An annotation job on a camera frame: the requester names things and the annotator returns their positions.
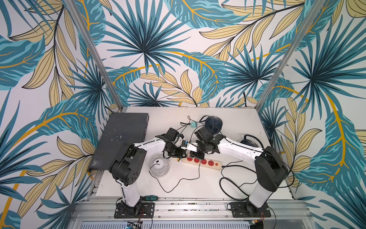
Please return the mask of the navy desk fan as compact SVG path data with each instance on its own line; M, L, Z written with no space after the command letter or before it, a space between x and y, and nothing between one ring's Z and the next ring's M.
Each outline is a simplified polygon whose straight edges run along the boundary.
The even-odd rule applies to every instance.
M259 138L255 137L254 135L250 135L250 134L244 135L243 140L240 143L251 146L251 147L255 147L255 148L264 147L263 143L260 141Z
M203 123L205 128L213 135L220 133L223 127L222 119L214 115L204 115L199 122Z

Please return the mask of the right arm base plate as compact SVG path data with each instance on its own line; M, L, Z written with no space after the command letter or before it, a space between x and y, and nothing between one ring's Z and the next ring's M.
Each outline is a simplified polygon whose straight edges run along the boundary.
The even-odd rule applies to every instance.
M257 208L250 202L230 202L226 208L231 211L234 218L269 218L270 208L267 203Z

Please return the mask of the beige red power strip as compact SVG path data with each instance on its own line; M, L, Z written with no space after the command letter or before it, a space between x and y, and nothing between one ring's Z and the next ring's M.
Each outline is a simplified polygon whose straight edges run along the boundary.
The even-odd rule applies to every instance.
M189 165L195 165L195 166L201 166L208 169L214 169L214 170L221 170L222 169L222 162L217 160L212 160L205 158L204 160L200 160L198 158L193 157L186 157L181 159L183 163L189 164Z

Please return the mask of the white desk fan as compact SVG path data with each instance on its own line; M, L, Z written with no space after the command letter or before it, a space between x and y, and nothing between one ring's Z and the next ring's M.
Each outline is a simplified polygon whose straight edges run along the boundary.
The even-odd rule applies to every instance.
M165 158L163 153L151 155L145 161L150 174L155 178L162 178L170 171L170 159Z

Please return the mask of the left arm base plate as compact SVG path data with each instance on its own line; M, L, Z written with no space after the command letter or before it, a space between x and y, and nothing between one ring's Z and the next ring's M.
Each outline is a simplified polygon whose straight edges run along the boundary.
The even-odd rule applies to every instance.
M154 217L155 203L141 202L135 207L130 207L124 202L117 203L114 218L115 219L151 219Z

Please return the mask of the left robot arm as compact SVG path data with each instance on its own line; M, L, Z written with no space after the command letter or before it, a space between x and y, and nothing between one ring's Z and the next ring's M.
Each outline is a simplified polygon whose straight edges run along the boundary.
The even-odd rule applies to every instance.
M121 185L124 203L128 207L135 207L140 202L141 197L135 182L142 171L145 159L156 153L179 151L184 139L185 137L177 130L170 128L167 133L157 135L151 140L122 144L108 171Z

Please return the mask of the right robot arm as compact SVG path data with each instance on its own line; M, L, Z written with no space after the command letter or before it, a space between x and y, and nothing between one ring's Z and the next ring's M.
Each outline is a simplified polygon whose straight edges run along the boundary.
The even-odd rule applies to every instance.
M256 148L235 142L222 134L213 135L202 127L195 133L197 150L195 157L214 152L236 157L245 162L257 175L257 184L246 200L246 205L259 209L277 191L287 178L289 169L273 147Z

